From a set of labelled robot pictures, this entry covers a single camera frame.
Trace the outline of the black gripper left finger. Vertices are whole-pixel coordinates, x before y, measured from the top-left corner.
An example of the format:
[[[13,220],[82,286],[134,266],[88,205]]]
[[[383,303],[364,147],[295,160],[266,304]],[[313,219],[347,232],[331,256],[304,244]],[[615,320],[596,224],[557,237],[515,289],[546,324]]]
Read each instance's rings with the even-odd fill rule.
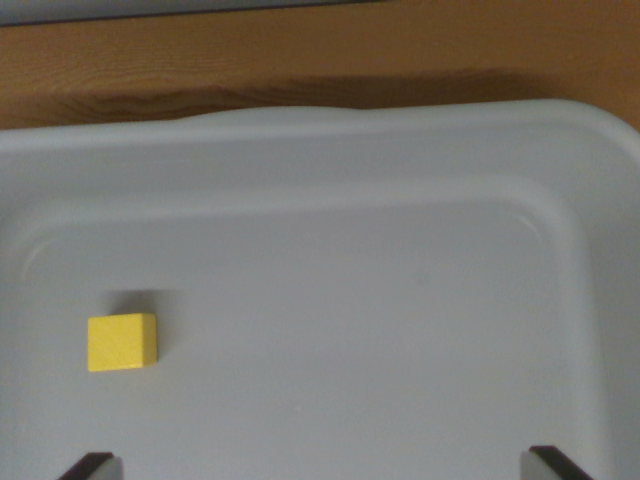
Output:
[[[59,480],[122,479],[122,459],[111,452],[87,453],[59,477]]]

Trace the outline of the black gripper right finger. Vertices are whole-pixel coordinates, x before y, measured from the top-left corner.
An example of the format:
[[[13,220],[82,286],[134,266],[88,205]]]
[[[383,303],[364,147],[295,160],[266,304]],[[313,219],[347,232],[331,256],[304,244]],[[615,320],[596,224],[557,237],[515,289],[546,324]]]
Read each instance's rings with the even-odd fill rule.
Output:
[[[519,461],[522,480],[593,480],[593,478],[553,445],[532,446]]]

